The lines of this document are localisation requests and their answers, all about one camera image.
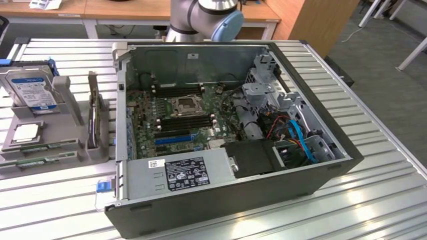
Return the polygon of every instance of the blue hard drive label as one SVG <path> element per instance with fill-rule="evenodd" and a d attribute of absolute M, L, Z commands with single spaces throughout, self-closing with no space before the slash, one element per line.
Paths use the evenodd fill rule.
<path fill-rule="evenodd" d="M 27 106 L 35 110 L 49 110 L 57 105 L 43 77 L 12 79 L 16 94 L 24 100 Z"/>
<path fill-rule="evenodd" d="M 183 190 L 211 184 L 203 157 L 195 157 L 164 163 L 167 188 Z"/>

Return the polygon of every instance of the wooden cabinet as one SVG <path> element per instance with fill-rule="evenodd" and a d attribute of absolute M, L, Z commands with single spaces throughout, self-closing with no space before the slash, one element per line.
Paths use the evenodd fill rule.
<path fill-rule="evenodd" d="M 272 39 L 306 40 L 322 57 L 336 43 L 359 0 L 264 0 L 279 15 Z"/>

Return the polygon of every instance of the white cord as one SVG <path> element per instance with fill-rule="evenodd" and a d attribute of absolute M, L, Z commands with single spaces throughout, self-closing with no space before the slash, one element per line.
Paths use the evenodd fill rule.
<path fill-rule="evenodd" d="M 355 35 L 355 33 L 358 33 L 359 31 L 362 31 L 362 29 L 366 28 L 366 26 L 367 26 L 367 24 L 368 24 L 368 21 L 370 21 L 372 18 L 374 18 L 374 17 L 371 16 L 371 18 L 366 21 L 364 26 L 360 27 L 360 29 L 358 29 L 356 31 L 354 31 L 354 32 L 350 34 L 350 36 L 347 37 L 347 39 L 346 39 L 344 41 L 340 41 L 342 43 L 348 42 L 348 40 L 352 38 L 352 36 Z"/>
<path fill-rule="evenodd" d="M 388 9 L 391 9 L 394 6 L 395 6 L 395 4 L 392 4 L 392 5 L 391 5 L 384 11 L 382 11 L 382 12 L 384 13 L 384 12 L 386 12 Z M 350 36 L 347 37 L 347 39 L 346 39 L 344 41 L 340 41 L 342 43 L 348 42 L 348 40 L 352 38 L 354 34 L 358 33 L 359 31 L 362 31 L 362 29 L 366 28 L 366 26 L 368 25 L 368 21 L 370 21 L 372 18 L 374 18 L 374 17 L 371 16 L 370 19 L 366 21 L 364 26 L 363 26 L 360 29 L 358 29 L 356 31 L 354 31 L 354 32 L 350 34 Z"/>
<path fill-rule="evenodd" d="M 414 36 L 411 36 L 406 31 L 400 30 L 399 28 L 396 28 L 395 25 L 392 25 L 390 22 L 386 21 L 386 23 L 392 26 L 399 32 L 404 33 L 411 39 L 415 40 L 415 42 L 418 42 L 419 44 L 422 43 L 422 41 L 419 39 L 416 39 Z"/>

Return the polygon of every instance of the circuit board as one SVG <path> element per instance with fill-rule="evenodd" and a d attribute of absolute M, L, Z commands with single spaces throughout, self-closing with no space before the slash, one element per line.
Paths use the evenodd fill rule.
<path fill-rule="evenodd" d="M 228 125 L 228 123 L 235 126 L 240 125 L 231 100 L 224 102 L 220 111 L 223 98 L 231 90 L 217 93 L 217 88 L 216 84 L 204 85 L 201 95 L 187 95 L 180 98 L 157 97 L 151 91 L 127 91 L 127 122 L 132 125 L 132 129 L 127 131 L 127 134 L 131 135 L 128 137 L 129 159 L 205 150 L 209 149 L 209 141 L 212 140 L 223 140 L 227 143 L 245 139 L 244 133 L 236 135 Z M 189 107 L 177 109 L 177 101 L 185 101 Z M 213 118 L 212 125 L 187 129 L 191 136 L 188 141 L 159 144 L 156 142 L 159 138 L 155 137 L 163 132 L 157 128 L 159 119 L 173 121 L 185 114 L 193 117 L 211 116 Z"/>

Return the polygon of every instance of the gray floor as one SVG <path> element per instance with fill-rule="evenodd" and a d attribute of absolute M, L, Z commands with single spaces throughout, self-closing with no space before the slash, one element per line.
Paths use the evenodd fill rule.
<path fill-rule="evenodd" d="M 403 72 L 395 69 L 423 39 L 399 24 L 372 19 L 350 41 L 342 42 L 359 29 L 362 17 L 355 11 L 330 57 L 352 77 L 352 90 L 427 166 L 427 55 L 422 54 Z M 83 26 L 69 25 L 64 29 L 57 24 L 12 24 L 0 46 L 0 57 L 7 56 L 16 37 L 87 38 Z M 117 31 L 125 35 L 131 26 Z M 120 38 L 111 36 L 104 26 L 97 26 L 97 32 L 100 38 Z M 137 26 L 128 38 L 152 36 L 151 27 Z"/>

